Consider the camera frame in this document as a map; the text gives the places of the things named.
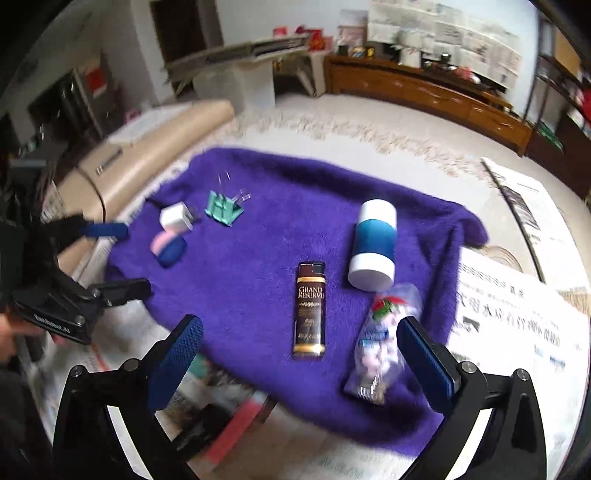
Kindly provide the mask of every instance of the purple cloth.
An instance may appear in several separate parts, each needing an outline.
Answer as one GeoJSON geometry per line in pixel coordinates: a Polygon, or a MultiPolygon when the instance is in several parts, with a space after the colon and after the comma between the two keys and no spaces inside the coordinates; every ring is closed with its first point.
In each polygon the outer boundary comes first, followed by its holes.
{"type": "Polygon", "coordinates": [[[349,256],[359,208],[374,198],[398,210],[396,282],[417,286],[421,323],[445,343],[455,317],[460,247],[487,241],[479,219],[457,203],[315,160],[225,148],[194,158],[148,199],[129,239],[114,246],[108,278],[149,279],[154,297],[146,305],[158,323],[172,329],[186,313],[201,317],[203,353],[301,418],[417,455],[441,416],[429,409],[408,369],[388,390],[386,406],[343,393],[373,296],[349,285],[349,256]],[[185,234],[183,259],[163,269],[150,252],[161,230],[159,207],[184,201],[203,212],[209,191],[220,189],[230,197],[252,192],[242,216],[227,227],[203,214],[185,234]],[[304,260],[326,262],[327,345],[319,361],[291,357],[296,267],[304,260]]]}

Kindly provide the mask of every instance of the transparent plastic package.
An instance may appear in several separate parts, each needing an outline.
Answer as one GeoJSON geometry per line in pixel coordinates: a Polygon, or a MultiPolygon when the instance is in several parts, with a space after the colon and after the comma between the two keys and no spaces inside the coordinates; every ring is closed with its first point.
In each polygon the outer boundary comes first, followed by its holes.
{"type": "Polygon", "coordinates": [[[376,294],[355,344],[355,370],[345,384],[346,393],[385,403],[386,390],[404,369],[396,342],[398,322],[408,316],[418,320],[421,311],[421,297],[410,283],[376,294]]]}

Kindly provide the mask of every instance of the tiled floor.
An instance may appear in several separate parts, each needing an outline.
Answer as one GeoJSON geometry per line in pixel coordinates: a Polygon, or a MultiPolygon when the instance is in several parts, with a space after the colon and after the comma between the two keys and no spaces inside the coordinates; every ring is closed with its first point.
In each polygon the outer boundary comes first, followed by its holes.
{"type": "Polygon", "coordinates": [[[313,99],[301,95],[284,95],[277,100],[278,108],[318,115],[337,115],[386,126],[393,131],[434,142],[474,158],[488,157],[500,165],[529,175],[548,190],[571,230],[581,259],[591,273],[591,215],[583,202],[564,185],[527,157],[496,141],[445,119],[379,100],[349,95],[324,95],[313,99]]]}

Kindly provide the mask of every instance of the green binder clip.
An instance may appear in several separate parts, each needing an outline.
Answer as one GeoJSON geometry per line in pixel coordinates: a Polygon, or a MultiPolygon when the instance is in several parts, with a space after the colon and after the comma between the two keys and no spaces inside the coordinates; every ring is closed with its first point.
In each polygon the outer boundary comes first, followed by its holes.
{"type": "Polygon", "coordinates": [[[242,202],[250,197],[251,194],[243,190],[240,190],[234,198],[228,198],[212,190],[209,192],[205,214],[224,225],[232,226],[234,220],[244,212],[244,208],[241,206],[242,202]]]}

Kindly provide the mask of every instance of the screw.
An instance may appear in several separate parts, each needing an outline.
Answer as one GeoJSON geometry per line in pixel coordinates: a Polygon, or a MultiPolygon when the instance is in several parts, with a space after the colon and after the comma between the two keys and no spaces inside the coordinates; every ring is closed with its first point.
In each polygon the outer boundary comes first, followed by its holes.
{"type": "Polygon", "coordinates": [[[79,377],[84,373],[85,368],[82,365],[76,365],[72,370],[70,370],[70,375],[72,377],[79,377]]]}
{"type": "Polygon", "coordinates": [[[137,358],[130,358],[123,363],[123,369],[132,372],[139,367],[139,360],[137,358]]]}
{"type": "Polygon", "coordinates": [[[522,368],[518,368],[516,370],[517,376],[522,379],[523,381],[529,380],[530,379],[530,375],[528,372],[526,372],[525,370],[523,370],[522,368]]]}
{"type": "Polygon", "coordinates": [[[467,374],[472,374],[478,370],[478,368],[472,362],[462,362],[462,370],[467,374]]]}

